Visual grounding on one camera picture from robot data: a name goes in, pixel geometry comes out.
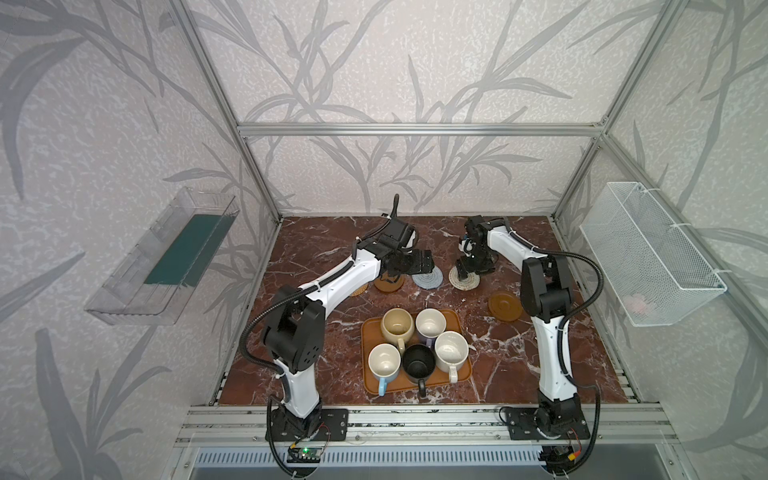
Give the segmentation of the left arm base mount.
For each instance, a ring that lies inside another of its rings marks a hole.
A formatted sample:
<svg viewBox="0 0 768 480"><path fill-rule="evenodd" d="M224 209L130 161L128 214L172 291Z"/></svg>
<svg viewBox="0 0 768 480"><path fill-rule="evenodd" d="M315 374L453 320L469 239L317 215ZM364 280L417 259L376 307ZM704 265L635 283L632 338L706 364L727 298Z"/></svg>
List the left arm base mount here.
<svg viewBox="0 0 768 480"><path fill-rule="evenodd" d="M280 405L269 413L266 439L277 442L340 442L346 439L348 427L348 409L318 407L307 418L302 419Z"/></svg>

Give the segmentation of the grey woven coaster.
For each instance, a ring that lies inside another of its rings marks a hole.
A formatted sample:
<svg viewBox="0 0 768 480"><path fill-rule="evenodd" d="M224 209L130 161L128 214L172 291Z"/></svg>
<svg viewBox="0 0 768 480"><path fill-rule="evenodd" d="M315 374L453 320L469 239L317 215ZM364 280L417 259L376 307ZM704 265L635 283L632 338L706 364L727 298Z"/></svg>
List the grey woven coaster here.
<svg viewBox="0 0 768 480"><path fill-rule="evenodd" d="M419 288L434 290L442 285L444 276L441 269L438 266L434 266L430 272L414 274L411 278Z"/></svg>

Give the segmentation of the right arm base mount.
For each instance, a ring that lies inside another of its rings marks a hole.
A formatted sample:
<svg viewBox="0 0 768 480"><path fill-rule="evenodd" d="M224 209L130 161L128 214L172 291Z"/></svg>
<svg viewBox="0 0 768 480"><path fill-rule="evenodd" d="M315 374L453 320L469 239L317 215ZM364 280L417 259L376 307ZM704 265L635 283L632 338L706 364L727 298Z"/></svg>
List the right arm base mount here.
<svg viewBox="0 0 768 480"><path fill-rule="evenodd" d="M555 412L544 407L502 406L498 415L511 440L591 438L589 424L580 410Z"/></svg>

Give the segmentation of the cream woven coaster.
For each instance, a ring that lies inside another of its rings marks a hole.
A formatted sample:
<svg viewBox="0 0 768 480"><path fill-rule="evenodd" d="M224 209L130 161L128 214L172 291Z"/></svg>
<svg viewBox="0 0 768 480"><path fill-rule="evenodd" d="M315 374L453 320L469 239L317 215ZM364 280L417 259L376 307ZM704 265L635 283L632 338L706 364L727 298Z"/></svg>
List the cream woven coaster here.
<svg viewBox="0 0 768 480"><path fill-rule="evenodd" d="M458 268L453 266L449 272L449 282L458 290L471 291L479 286L480 277L475 273L468 273L464 279L461 279Z"/></svg>

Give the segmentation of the beige ceramic mug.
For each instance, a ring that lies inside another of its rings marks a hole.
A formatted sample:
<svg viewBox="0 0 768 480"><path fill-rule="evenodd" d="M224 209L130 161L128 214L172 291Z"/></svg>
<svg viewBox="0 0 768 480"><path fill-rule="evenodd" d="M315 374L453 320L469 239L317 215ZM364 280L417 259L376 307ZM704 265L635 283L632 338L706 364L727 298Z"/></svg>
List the beige ceramic mug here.
<svg viewBox="0 0 768 480"><path fill-rule="evenodd" d="M380 331L384 339L403 354L415 330L414 319L405 309L388 310L381 319Z"/></svg>

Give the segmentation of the woven straw coaster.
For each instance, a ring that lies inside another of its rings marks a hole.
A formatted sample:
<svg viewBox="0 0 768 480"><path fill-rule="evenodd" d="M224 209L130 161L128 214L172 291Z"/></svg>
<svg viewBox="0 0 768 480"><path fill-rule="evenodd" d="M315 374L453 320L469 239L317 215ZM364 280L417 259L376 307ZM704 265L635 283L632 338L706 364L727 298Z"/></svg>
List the woven straw coaster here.
<svg viewBox="0 0 768 480"><path fill-rule="evenodd" d="M352 297L357 297L357 296L360 296L360 295L362 295L363 293L365 293L365 292L367 291L367 289L368 289L368 285L367 285L367 284L365 284L365 285L363 285L363 286L361 286L361 287L357 288L356 290L354 290L354 291L351 293L351 296L352 296Z"/></svg>

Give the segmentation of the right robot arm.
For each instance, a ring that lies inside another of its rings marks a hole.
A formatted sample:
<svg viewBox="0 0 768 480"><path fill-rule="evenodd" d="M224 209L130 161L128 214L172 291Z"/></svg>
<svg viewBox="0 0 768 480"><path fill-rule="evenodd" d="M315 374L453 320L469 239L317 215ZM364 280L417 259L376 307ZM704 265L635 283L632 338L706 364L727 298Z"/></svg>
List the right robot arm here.
<svg viewBox="0 0 768 480"><path fill-rule="evenodd" d="M502 217L473 216L465 222L465 236L459 244L461 256L455 262L460 280L470 275L495 271L503 257L521 273L519 299L533 321L540 360L540 397L565 402L577 395L579 386L571 372L568 328L570 320L593 304L604 289L601 267L592 259L573 252L537 247L515 232ZM571 259L584 262L597 277L597 286L582 304L574 304Z"/></svg>

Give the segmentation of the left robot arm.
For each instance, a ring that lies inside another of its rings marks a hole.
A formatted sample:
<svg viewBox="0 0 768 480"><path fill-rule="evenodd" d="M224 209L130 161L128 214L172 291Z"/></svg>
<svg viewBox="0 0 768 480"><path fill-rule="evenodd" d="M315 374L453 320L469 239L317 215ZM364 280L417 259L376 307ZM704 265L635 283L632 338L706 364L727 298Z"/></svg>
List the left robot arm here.
<svg viewBox="0 0 768 480"><path fill-rule="evenodd" d="M289 417L305 421L321 410L315 364L323 352L329 314L383 274L397 278L433 270L431 252L419 249L417 243L416 228L391 213L383 225L356 238L351 254L341 263L299 287L280 288L272 303L246 325L238 353L276 374Z"/></svg>

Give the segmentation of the brown wooden saucer coaster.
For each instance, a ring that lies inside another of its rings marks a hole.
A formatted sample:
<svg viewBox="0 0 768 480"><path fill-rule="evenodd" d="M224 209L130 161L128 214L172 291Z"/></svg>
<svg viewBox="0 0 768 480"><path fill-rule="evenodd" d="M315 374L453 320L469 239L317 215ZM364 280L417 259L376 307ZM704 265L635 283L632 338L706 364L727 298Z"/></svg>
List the brown wooden saucer coaster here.
<svg viewBox="0 0 768 480"><path fill-rule="evenodd" d="M382 293L394 293L402 288L405 283L404 275L392 276L384 272L380 277L373 281L374 287Z"/></svg>

